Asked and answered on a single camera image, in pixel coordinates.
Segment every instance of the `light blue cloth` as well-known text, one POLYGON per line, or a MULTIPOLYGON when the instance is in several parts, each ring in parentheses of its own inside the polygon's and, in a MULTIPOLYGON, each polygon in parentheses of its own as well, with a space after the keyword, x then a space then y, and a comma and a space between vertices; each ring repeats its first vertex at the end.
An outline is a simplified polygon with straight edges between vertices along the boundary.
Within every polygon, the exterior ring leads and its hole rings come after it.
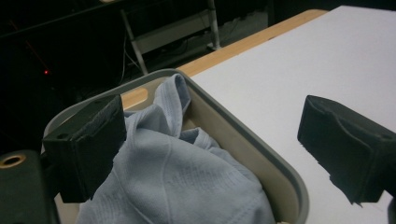
POLYGON ((127 115, 127 139, 78 223, 275 223, 253 173, 202 129, 181 131, 190 101, 176 74, 127 115))

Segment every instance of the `round hole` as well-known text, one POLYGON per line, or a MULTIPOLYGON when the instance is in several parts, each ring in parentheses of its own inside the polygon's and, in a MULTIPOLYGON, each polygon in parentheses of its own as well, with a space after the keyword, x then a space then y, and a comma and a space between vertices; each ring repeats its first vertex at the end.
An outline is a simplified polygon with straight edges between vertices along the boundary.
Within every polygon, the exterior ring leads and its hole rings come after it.
POLYGON ((0 169, 10 168, 16 165, 21 164, 24 160, 26 160, 25 155, 14 155, 4 158, 0 161, 0 169))
POLYGON ((59 134, 58 136, 56 136, 56 138, 58 138, 58 139, 64 139, 64 138, 66 138, 67 136, 69 136, 69 134, 67 134, 67 133, 61 133, 61 134, 59 134))

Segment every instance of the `white table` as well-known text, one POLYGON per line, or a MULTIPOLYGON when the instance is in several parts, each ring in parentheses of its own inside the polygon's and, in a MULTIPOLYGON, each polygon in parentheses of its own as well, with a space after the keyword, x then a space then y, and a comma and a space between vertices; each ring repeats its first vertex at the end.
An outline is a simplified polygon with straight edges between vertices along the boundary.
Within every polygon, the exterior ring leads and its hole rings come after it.
POLYGON ((301 146, 307 94, 396 132, 396 12, 339 7, 192 77, 300 174, 309 224, 388 223, 391 196, 350 204, 301 146))

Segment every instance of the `bin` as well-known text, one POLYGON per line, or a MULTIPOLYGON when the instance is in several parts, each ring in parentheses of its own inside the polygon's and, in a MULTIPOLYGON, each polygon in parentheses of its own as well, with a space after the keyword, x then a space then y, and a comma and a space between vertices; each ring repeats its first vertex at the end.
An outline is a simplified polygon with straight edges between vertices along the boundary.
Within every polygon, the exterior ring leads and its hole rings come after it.
MULTIPOLYGON (((201 127, 221 148, 228 150, 235 159, 252 171, 262 183, 276 222, 305 223, 309 201, 306 187, 298 173, 255 133, 183 72, 176 69, 158 70, 72 105, 51 120, 44 135, 53 131, 89 102, 104 96, 120 94, 125 111, 143 109, 152 104, 157 87, 167 77, 176 73, 184 76, 191 95, 191 104, 184 116, 183 129, 201 127)), ((55 201, 62 223, 75 223, 78 204, 62 203, 59 195, 55 201)))

